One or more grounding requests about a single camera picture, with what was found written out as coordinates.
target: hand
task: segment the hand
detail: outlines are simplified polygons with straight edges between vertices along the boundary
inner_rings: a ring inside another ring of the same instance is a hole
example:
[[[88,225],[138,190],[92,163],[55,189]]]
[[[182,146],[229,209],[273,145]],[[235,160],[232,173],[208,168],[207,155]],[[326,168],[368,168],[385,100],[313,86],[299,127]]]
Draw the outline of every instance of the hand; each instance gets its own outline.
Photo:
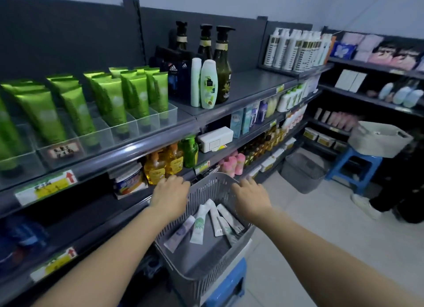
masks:
[[[159,181],[150,200],[150,207],[166,219],[166,224],[179,218],[186,209],[190,182],[172,175]]]
[[[236,194],[236,211],[248,222],[258,225],[269,209],[272,208],[268,193],[262,184],[249,178],[241,180],[241,186],[233,183],[231,186]]]

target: teal box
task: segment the teal box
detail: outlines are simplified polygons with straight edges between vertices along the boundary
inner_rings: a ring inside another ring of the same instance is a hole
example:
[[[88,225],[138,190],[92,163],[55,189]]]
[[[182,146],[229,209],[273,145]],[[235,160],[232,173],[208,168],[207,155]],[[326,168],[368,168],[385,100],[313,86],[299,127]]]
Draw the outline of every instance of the teal box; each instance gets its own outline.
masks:
[[[241,124],[243,120],[243,109],[235,111],[231,114],[230,129],[234,132],[233,138],[238,139],[241,132]]]
[[[253,104],[249,104],[243,111],[243,123],[241,125],[241,134],[249,133],[250,121],[252,118]]]

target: green bottle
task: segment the green bottle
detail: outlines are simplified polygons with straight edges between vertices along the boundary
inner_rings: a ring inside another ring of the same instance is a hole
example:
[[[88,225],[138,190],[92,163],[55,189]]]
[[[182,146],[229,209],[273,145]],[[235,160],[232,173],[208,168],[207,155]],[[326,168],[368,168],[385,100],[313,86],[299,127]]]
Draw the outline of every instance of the green bottle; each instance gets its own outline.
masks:
[[[211,29],[212,25],[201,24],[200,29],[200,45],[197,52],[203,56],[203,60],[212,59],[212,41],[211,41]]]
[[[194,168],[197,165],[199,155],[199,146],[195,141],[194,135],[190,135],[180,142],[180,148],[184,152],[184,167]]]
[[[218,74],[218,95],[216,103],[221,104],[228,100],[230,96],[231,67],[228,63],[228,32],[235,30],[228,26],[216,26],[218,32],[215,53],[213,59],[216,62],[216,72]]]
[[[187,50],[187,22],[175,21],[177,24],[177,50]]]

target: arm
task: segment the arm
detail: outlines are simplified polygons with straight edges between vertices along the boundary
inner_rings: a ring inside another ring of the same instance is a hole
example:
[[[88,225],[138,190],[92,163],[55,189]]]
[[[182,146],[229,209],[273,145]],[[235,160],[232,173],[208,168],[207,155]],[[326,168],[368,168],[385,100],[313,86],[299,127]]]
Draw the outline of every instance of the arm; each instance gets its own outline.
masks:
[[[190,182],[162,179],[150,206],[35,302],[34,307],[116,307],[156,236],[184,213]]]
[[[424,306],[373,268],[273,209],[262,185],[243,180],[241,187],[232,188],[237,212],[272,240],[317,306]]]

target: white plastic basket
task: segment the white plastic basket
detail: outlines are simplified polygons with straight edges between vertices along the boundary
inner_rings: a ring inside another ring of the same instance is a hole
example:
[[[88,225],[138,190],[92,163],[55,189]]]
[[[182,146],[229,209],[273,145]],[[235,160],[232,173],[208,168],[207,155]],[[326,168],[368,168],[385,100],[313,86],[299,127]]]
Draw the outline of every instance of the white plastic basket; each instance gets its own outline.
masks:
[[[190,187],[186,212],[177,220],[168,224],[156,237],[155,247],[165,260],[173,287],[180,294],[184,303],[199,306],[200,299],[215,280],[230,265],[233,259],[247,245],[254,226],[243,220],[235,211],[235,194],[230,186],[238,183],[222,172],[208,175]],[[215,237],[209,214],[206,215],[203,245],[190,243],[191,232],[186,235],[174,253],[165,248],[163,243],[190,216],[195,216],[199,205],[208,199],[224,206],[244,225],[245,229],[237,235],[238,241],[230,246],[226,236]]]
[[[359,121],[352,129],[348,143],[363,155],[393,158],[412,139],[394,125]]]

